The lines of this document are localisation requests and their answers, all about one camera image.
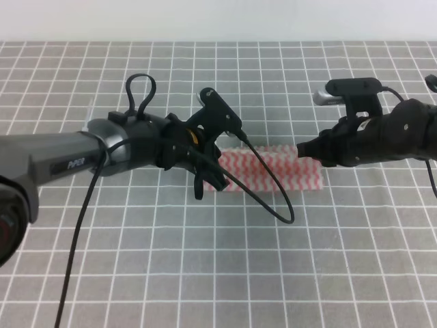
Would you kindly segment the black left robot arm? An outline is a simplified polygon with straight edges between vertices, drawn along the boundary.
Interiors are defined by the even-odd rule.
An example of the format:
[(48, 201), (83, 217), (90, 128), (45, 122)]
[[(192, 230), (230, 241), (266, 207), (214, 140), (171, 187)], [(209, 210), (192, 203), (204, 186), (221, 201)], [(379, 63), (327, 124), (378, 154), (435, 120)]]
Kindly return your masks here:
[(94, 172), (102, 156), (101, 176), (146, 165), (181, 167), (195, 175), (197, 199), (204, 182), (222, 191), (229, 184), (223, 173), (188, 152), (193, 148), (216, 163), (221, 155), (217, 136), (207, 124), (183, 122), (174, 114), (137, 119), (116, 112), (90, 121), (86, 131), (2, 136), (1, 263), (13, 256), (28, 224), (38, 218), (38, 187), (83, 170)]

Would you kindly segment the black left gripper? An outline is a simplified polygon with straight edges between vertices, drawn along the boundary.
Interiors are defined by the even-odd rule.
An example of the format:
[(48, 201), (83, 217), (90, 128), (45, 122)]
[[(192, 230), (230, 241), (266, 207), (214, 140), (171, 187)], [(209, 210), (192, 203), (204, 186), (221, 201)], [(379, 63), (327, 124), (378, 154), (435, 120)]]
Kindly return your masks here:
[(164, 170), (180, 167), (195, 171), (193, 186), (196, 200), (203, 199), (205, 182), (217, 191), (223, 191), (227, 187), (224, 174), (220, 170), (209, 168), (197, 156), (200, 153), (213, 163), (219, 163), (221, 151), (215, 145), (218, 135), (214, 134), (214, 130), (198, 121), (181, 121), (175, 114), (165, 117), (165, 122), (158, 137), (157, 166)]

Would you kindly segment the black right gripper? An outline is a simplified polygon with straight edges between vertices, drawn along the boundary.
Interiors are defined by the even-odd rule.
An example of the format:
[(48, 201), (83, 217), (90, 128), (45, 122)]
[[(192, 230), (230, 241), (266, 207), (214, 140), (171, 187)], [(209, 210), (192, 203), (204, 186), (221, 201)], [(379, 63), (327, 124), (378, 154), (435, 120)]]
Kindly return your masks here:
[(352, 142), (357, 133), (365, 129), (369, 122), (367, 117), (347, 117), (339, 119), (331, 129), (319, 133), (319, 137), (298, 143), (297, 153), (299, 158), (309, 157), (319, 159), (323, 167), (355, 167), (368, 164), (369, 161), (352, 149)]

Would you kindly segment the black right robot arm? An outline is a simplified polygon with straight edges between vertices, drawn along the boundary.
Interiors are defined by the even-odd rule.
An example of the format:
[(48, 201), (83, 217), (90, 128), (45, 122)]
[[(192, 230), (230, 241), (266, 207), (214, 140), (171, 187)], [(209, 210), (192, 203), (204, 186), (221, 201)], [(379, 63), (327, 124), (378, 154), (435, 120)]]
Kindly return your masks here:
[(298, 157), (324, 167), (436, 160), (436, 106), (416, 99), (400, 102), (381, 116), (341, 118), (318, 137), (297, 145)]

